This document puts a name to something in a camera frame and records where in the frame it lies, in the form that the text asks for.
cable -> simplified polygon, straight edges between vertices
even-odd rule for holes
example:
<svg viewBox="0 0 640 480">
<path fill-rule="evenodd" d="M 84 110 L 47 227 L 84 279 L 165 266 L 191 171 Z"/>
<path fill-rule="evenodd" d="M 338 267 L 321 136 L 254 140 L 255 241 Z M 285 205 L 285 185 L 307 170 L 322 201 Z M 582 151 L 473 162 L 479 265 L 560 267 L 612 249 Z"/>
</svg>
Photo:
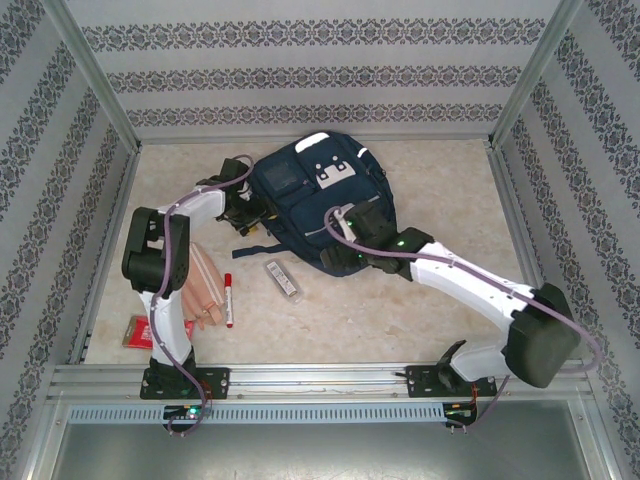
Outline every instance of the cable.
<svg viewBox="0 0 640 480">
<path fill-rule="evenodd" d="M 560 370 L 561 373 L 587 372 L 589 370 L 596 368 L 602 362 L 604 358 L 604 355 L 602 353 L 602 348 L 600 347 L 600 345 L 598 345 L 598 342 L 596 342 L 595 338 L 593 338 L 593 336 L 591 336 L 589 332 L 587 332 L 580 325 L 569 320 L 564 315 L 556 312 L 555 310 L 547 307 L 546 305 L 543 305 L 537 300 L 534 300 L 532 298 L 526 297 L 518 292 L 513 291 L 511 288 L 503 285 L 500 282 L 495 281 L 493 278 L 488 277 L 481 272 L 478 272 L 477 270 L 469 267 L 468 265 L 465 265 L 463 263 L 455 263 L 455 262 L 452 263 L 450 258 L 441 257 L 438 255 L 431 255 L 428 253 L 386 252 L 384 250 L 376 250 L 374 248 L 364 247 L 362 245 L 358 245 L 356 243 L 348 241 L 331 226 L 331 222 L 329 220 L 331 214 L 336 210 L 338 210 L 339 208 L 340 207 L 333 207 L 327 210 L 327 212 L 324 214 L 324 225 L 327 228 L 327 231 L 329 232 L 329 234 L 333 238 L 335 238 L 338 242 L 342 243 L 343 245 L 346 245 L 347 247 L 350 247 L 354 250 L 358 250 L 362 253 L 366 253 L 368 255 L 374 255 L 377 257 L 424 259 L 424 260 L 431 260 L 434 262 L 444 263 L 452 268 L 454 267 L 459 268 L 460 270 L 468 273 L 469 275 L 479 280 L 482 280 L 483 282 L 491 285 L 492 287 L 500 290 L 501 292 L 506 293 L 507 295 L 511 295 L 512 297 L 517 298 L 518 300 L 521 300 L 527 303 L 528 305 L 531 305 L 532 307 L 537 308 L 538 310 L 541 310 L 547 315 L 550 315 L 556 320 L 559 320 L 560 322 L 564 323 L 569 328 L 571 328 L 574 332 L 577 332 L 582 337 L 582 339 L 585 342 L 587 342 L 589 346 L 593 349 L 593 359 L 591 360 L 590 363 L 582 367 L 561 369 Z"/>
<path fill-rule="evenodd" d="M 169 207 L 169 209 L 164 214 L 164 222 L 163 222 L 163 226 L 164 226 L 164 248 L 165 248 L 164 275 L 162 277 L 162 285 L 160 285 L 160 290 L 158 290 L 151 297 L 151 306 L 150 306 L 150 309 L 149 309 L 149 326 L 151 327 L 151 333 L 153 334 L 153 338 L 155 339 L 156 343 L 158 344 L 158 346 L 160 347 L 162 352 L 171 361 L 173 366 L 176 367 L 178 369 L 178 371 L 180 373 L 182 373 L 185 377 L 187 377 L 187 380 L 189 380 L 196 387 L 196 389 L 198 390 L 198 394 L 200 395 L 200 400 L 201 400 L 200 414 L 198 415 L 198 418 L 196 419 L 196 422 L 193 425 L 191 425 L 191 427 L 189 427 L 184 432 L 180 432 L 180 436 L 181 437 L 186 437 L 187 435 L 190 435 L 191 433 L 193 433 L 198 428 L 198 426 L 200 426 L 200 423 L 204 419 L 204 415 L 205 415 L 205 411 L 206 411 L 206 407 L 207 407 L 207 396 L 205 395 L 204 390 L 202 388 L 202 385 L 200 385 L 198 380 L 196 380 L 196 378 L 193 375 L 191 375 L 180 364 L 180 362 L 178 362 L 171 355 L 171 352 L 169 352 L 169 350 L 165 346 L 165 343 L 160 338 L 160 335 L 158 334 L 158 330 L 156 328 L 156 321 L 155 321 L 156 305 L 158 303 L 158 299 L 160 297 L 162 297 L 162 295 L 164 295 L 164 292 L 166 292 L 167 287 L 169 286 L 169 278 L 171 278 L 171 230 L 169 229 L 169 221 L 171 219 L 171 215 L 173 215 L 173 212 L 175 212 L 176 209 L 180 205 L 184 205 L 185 203 L 191 201 L 192 199 L 196 198 L 200 194 L 207 193 L 207 192 L 212 192 L 214 190 L 221 190 L 223 188 L 230 187 L 231 185 L 235 185 L 236 183 L 240 183 L 240 182 L 244 181 L 249 175 L 251 175 L 251 172 L 253 172 L 253 166 L 254 166 L 253 158 L 251 158 L 249 155 L 238 155 L 236 157 L 233 157 L 231 160 L 238 160 L 240 158 L 246 158 L 246 159 L 249 160 L 249 163 L 250 163 L 249 170 L 247 170 L 244 174 L 242 174 L 238 178 L 234 178 L 233 180 L 230 180 L 228 182 L 223 182 L 223 183 L 219 183 L 218 185 L 213 185 L 213 186 L 210 186 L 210 187 L 203 187 L 201 189 L 194 190 L 194 191 L 188 193 L 187 195 L 185 195 L 184 197 L 180 198 L 179 200 L 173 202 L 171 207 Z M 174 420 L 174 417 L 169 419 L 169 423 L 167 424 L 167 429 L 169 430 L 169 435 L 173 435 L 174 433 L 176 433 L 171 428 L 171 425 L 173 424 L 173 420 Z"/>
</svg>

metal beam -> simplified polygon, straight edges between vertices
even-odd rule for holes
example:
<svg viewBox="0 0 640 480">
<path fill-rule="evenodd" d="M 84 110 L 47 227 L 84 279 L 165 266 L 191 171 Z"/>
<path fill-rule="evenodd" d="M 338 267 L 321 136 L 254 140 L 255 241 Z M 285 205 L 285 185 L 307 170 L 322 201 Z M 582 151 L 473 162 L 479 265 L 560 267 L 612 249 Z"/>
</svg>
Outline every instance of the metal beam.
<svg viewBox="0 0 640 480">
<path fill-rule="evenodd" d="M 569 364 L 575 366 L 581 362 Z M 228 398 L 217 401 L 224 404 L 442 402 L 441 398 L 409 398 L 405 380 L 395 375 L 404 372 L 407 366 L 404 363 L 224 366 L 231 369 Z M 145 368 L 144 365 L 58 366 L 46 402 L 73 405 L 154 403 L 139 398 Z M 592 395 L 586 375 L 558 374 L 546 389 L 537 389 L 514 379 L 501 401 L 572 400 L 585 395 Z M 469 400 L 466 397 L 447 399 L 448 402 Z M 155 404 L 175 402 L 184 400 L 162 400 Z"/>
</svg>

white patch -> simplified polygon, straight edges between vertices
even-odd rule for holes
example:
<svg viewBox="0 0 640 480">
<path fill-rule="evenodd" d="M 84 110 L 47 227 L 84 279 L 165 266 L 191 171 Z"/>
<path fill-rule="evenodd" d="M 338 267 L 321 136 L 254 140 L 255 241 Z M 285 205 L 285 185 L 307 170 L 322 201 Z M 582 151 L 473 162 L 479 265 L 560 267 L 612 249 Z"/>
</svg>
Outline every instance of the white patch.
<svg viewBox="0 0 640 480">
<path fill-rule="evenodd" d="M 311 145 L 315 145 L 316 143 L 321 142 L 325 138 L 329 138 L 329 135 L 327 135 L 324 132 L 316 133 L 314 135 L 311 135 L 310 137 L 303 138 L 298 143 L 296 143 L 296 153 L 300 153 L 303 150 L 306 150 Z"/>
</svg>

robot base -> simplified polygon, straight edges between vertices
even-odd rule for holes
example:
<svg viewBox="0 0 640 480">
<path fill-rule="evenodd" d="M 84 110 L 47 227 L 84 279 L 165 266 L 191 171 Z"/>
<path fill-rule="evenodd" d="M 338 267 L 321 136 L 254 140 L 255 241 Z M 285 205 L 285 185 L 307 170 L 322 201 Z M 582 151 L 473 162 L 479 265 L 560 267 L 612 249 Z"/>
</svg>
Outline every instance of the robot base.
<svg viewBox="0 0 640 480">
<path fill-rule="evenodd" d="M 225 400 L 229 391 L 231 370 L 219 367 L 196 367 L 193 348 L 182 365 L 203 386 L 208 399 Z M 142 400 L 193 400 L 199 399 L 198 390 L 175 367 L 159 363 L 155 359 L 145 369 L 140 388 Z"/>
</svg>

marble surface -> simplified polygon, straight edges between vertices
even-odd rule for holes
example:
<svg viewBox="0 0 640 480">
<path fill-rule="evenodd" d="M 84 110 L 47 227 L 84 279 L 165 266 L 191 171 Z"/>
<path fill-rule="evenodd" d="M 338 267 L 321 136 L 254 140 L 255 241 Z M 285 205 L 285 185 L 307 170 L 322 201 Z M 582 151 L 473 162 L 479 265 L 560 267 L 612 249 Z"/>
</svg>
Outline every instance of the marble surface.
<svg viewBox="0 0 640 480">
<path fill-rule="evenodd" d="M 132 314 L 144 313 L 120 272 L 132 211 L 164 205 L 218 173 L 225 157 L 254 158 L 275 143 L 145 146 L 123 228 L 108 273 L 87 363 L 143 364 L 149 351 L 121 346 Z M 415 226 L 478 265 L 521 281 L 513 244 L 480 140 L 369 142 L 386 169 L 399 228 Z M 271 245 L 264 229 L 240 237 L 210 222 L 193 236 L 219 270 L 234 276 L 234 328 L 195 330 L 201 363 L 413 362 L 437 360 L 460 339 L 496 336 L 486 318 L 447 295 L 372 268 L 333 278 L 292 253 L 232 260 L 231 251 Z M 263 264 L 283 261 L 304 291 L 292 305 L 276 290 Z"/>
</svg>

